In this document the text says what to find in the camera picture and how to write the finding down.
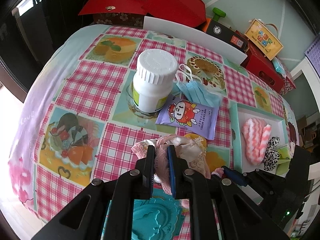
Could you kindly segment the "red pink knitted flower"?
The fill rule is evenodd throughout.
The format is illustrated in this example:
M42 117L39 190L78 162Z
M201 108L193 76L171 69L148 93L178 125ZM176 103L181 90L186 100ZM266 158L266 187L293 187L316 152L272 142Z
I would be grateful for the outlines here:
M223 167L218 167L211 173L211 175L216 175L219 178L222 178L223 174L224 174L224 168Z

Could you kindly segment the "leopard print scrunchie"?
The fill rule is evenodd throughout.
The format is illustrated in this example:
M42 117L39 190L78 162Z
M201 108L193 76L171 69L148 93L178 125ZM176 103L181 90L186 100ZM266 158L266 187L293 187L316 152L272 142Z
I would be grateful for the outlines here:
M276 147L278 146L279 142L279 137L272 137L267 143L267 148L263 159L265 171L273 171L277 166L280 154L276 150Z

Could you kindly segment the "blue wet wipes pack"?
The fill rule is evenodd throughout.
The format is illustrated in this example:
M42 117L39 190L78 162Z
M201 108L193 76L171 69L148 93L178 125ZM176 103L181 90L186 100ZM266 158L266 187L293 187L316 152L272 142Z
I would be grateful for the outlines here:
M274 57L272 59L272 63L273 63L273 66L274 66L276 72L278 74L280 74L283 78L285 78L286 72L285 72L285 69L284 69L282 62L277 57Z

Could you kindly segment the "green cloth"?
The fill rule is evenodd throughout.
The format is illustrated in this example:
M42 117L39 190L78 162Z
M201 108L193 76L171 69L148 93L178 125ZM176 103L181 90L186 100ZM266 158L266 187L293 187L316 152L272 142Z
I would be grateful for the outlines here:
M279 160L277 163L276 175L282 176L289 170L291 161L291 151L288 146L281 146L277 148L279 153Z

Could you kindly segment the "white shelf desk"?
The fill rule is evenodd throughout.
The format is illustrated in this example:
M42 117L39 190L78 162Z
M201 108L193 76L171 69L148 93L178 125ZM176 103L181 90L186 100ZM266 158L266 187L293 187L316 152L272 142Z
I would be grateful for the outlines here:
M315 68L309 61L307 57L304 57L299 64L291 70L291 76L293 80L297 79L299 76L304 75L306 78L309 87L313 93L315 101L317 103L317 107L320 107L320 79L319 75L317 74Z

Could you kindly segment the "purple baby wipes packet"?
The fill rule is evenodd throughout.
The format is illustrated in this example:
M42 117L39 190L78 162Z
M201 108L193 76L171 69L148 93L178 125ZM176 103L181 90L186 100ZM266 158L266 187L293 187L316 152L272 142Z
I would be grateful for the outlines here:
M170 95L160 110L156 124L185 128L213 140L219 108L193 103Z

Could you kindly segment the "pink white zigzag towel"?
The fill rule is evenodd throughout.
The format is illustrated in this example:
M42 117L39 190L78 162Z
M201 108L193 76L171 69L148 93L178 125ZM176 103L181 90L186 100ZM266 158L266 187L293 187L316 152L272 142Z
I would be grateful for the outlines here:
M272 126L263 119L249 118L244 123L241 132L246 143L245 155L252 165L263 161L271 131Z

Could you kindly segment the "pink lace fabric bundle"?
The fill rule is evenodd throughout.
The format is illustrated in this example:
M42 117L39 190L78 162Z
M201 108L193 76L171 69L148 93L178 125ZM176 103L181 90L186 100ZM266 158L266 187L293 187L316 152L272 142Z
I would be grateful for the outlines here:
M135 143L131 150L138 159L146 157L149 146L155 148L155 174L159 178L162 189L166 194L171 194L167 157L167 149L170 145L175 147L178 158L187 161L189 168L200 172L206 178L210 178L210 170L206 163L206 150L191 138L172 134L159 139L146 139Z

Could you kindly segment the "teal embossed plastic box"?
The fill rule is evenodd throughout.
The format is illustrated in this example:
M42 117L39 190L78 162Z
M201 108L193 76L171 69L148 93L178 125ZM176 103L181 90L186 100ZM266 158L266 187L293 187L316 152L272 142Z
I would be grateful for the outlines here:
M180 201L154 188L149 200L135 200L131 238L173 239L179 235L183 221Z

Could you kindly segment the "black cabinet with monitor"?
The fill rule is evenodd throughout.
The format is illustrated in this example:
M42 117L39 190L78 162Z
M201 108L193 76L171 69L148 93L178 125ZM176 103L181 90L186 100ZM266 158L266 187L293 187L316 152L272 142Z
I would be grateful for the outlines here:
M54 52L92 23L88 0L1 0L1 85L23 102Z

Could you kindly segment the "black box with QR label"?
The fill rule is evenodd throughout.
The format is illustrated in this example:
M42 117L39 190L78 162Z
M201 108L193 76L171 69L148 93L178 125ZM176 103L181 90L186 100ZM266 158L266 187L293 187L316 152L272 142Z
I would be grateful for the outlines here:
M214 19L207 18L206 23L201 28L208 35L218 38L243 53L248 50L248 43L245 38Z

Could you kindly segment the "blue surgical face mask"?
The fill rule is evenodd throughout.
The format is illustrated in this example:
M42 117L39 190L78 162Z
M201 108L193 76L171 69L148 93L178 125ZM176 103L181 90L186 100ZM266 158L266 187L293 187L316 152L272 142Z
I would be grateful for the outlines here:
M219 108L222 96L208 92L201 79L194 75L185 64L180 64L176 72L177 87L182 94L193 103Z

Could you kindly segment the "white pill bottle green label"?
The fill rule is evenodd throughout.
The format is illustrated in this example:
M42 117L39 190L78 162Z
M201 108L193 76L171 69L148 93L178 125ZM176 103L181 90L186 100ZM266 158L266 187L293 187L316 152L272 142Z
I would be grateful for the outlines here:
M167 51L147 49L140 53L132 89L133 100L140 111L154 113L164 106L177 70L177 60Z

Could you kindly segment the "red open gift bag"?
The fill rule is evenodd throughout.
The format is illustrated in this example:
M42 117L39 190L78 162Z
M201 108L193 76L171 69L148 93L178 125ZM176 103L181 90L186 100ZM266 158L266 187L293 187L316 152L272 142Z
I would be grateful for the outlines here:
M124 13L176 22L196 28L206 22L202 0L88 0L80 15Z

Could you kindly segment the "colourful patterned tablecloth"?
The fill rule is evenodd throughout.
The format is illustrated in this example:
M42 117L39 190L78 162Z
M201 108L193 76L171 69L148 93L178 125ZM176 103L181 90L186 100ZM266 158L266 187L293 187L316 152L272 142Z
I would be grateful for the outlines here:
M226 55L182 35L93 25L74 33L49 59L29 91L12 147L9 173L23 205L50 221L92 178L118 178L134 167L132 146L186 129L156 124L134 104L131 83L137 59L161 49L188 65L205 87L222 96L208 164L239 167L229 108L248 105L279 116L285 142L298 143L295 115L268 84Z

